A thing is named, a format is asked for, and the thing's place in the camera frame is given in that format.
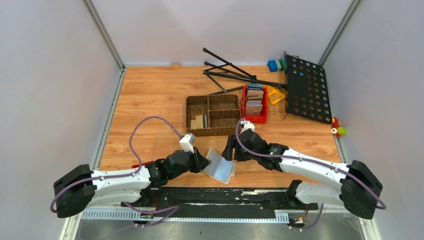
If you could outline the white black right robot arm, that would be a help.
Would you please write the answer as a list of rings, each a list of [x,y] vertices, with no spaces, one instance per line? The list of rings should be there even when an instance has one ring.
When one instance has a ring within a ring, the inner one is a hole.
[[[381,200],[382,183],[368,166],[353,160],[336,163],[302,154],[286,145],[267,143],[251,129],[228,136],[221,156],[244,162],[255,160],[267,170],[293,173],[316,180],[293,180],[285,195],[286,204],[298,209],[303,204],[342,206],[357,217],[370,220],[375,211],[385,210]]]

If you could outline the white card holder wallet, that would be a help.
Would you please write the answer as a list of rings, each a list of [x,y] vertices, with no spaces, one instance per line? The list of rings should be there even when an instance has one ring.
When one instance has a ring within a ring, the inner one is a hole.
[[[236,163],[226,160],[213,148],[210,148],[206,159],[210,161],[204,168],[204,172],[211,178],[228,185],[231,178],[236,174]]]

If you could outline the brown wicker divided basket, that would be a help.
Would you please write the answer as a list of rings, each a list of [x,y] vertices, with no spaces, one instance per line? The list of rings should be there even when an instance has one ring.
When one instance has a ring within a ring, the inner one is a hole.
[[[186,132],[197,137],[233,135],[236,124],[242,117],[236,94],[191,95],[186,98],[185,105]],[[196,115],[207,115],[207,128],[190,129],[190,120]]]

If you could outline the gold credit cards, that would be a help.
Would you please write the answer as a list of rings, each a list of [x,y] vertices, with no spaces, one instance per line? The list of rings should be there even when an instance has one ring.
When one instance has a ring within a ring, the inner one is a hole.
[[[190,120],[190,129],[206,129],[208,127],[208,117],[207,115],[196,115],[194,119]]]

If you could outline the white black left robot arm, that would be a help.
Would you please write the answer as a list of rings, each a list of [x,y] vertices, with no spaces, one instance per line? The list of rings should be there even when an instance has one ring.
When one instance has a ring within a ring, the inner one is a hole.
[[[146,207],[153,201],[149,189],[162,187],[186,172],[200,173],[210,164],[197,148],[176,150],[166,158],[126,170],[92,170],[81,164],[54,182],[50,211],[62,219],[98,205],[137,202]]]

